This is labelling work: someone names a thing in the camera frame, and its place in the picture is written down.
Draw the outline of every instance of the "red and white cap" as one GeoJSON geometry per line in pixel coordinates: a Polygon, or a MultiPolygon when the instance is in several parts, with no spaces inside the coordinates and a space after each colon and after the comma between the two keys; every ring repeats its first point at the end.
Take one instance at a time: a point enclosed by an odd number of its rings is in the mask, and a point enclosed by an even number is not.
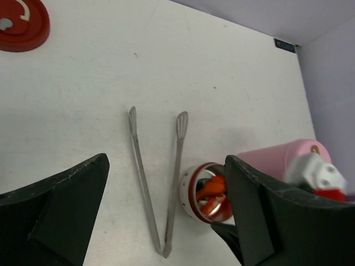
{"type": "Polygon", "coordinates": [[[315,152],[296,157],[283,179],[296,186],[307,183],[316,195],[345,201],[345,178],[333,164],[326,162],[315,152]]]}

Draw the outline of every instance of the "red lid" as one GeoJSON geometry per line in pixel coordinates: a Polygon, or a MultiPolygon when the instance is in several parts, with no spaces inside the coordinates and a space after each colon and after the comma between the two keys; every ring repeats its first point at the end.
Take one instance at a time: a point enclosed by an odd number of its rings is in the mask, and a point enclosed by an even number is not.
{"type": "Polygon", "coordinates": [[[323,198],[330,198],[331,200],[335,200],[335,201],[342,201],[342,202],[346,201],[344,193],[339,189],[314,190],[313,194],[316,194],[317,196],[323,198]]]}
{"type": "Polygon", "coordinates": [[[25,52],[49,35],[49,17],[40,0],[0,1],[0,50],[25,52]]]}

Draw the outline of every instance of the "white table surface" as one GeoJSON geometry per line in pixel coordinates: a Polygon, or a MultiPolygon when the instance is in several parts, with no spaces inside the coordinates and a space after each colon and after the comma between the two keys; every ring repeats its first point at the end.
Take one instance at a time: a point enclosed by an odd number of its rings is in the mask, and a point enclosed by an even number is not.
{"type": "Polygon", "coordinates": [[[166,0],[43,3],[48,40],[0,52],[0,193],[105,152],[109,178],[85,266],[238,265],[180,207],[170,257],[154,252],[126,112],[137,107],[163,238],[176,114],[190,115],[182,168],[314,138],[297,56],[270,36],[166,0]]]}

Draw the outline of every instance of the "orange object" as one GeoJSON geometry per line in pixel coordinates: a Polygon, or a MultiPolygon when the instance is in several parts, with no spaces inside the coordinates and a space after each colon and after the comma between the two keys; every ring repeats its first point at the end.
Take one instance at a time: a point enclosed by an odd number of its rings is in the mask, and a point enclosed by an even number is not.
{"type": "Polygon", "coordinates": [[[222,202],[217,212],[214,212],[208,216],[209,219],[215,222],[223,222],[229,219],[233,215],[232,205],[229,201],[229,197],[222,202]]]}
{"type": "Polygon", "coordinates": [[[206,197],[220,197],[226,191],[226,181],[224,176],[214,176],[207,181],[201,191],[196,192],[196,200],[200,201],[206,197]]]}
{"type": "Polygon", "coordinates": [[[226,200],[226,195],[223,195],[222,197],[211,197],[207,204],[203,207],[202,213],[208,217],[212,212],[215,213],[218,210],[215,210],[216,208],[220,207],[223,201],[226,200]]]}

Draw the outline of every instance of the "pink cylinder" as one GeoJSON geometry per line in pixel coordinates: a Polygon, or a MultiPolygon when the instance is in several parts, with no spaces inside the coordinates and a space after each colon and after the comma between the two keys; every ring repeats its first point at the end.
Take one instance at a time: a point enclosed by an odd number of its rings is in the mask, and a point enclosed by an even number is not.
{"type": "Polygon", "coordinates": [[[260,172],[282,181],[283,174],[290,162],[294,158],[310,152],[318,152],[326,162],[332,162],[328,151],[320,142],[307,139],[299,139],[278,146],[241,152],[237,157],[260,172]]]}

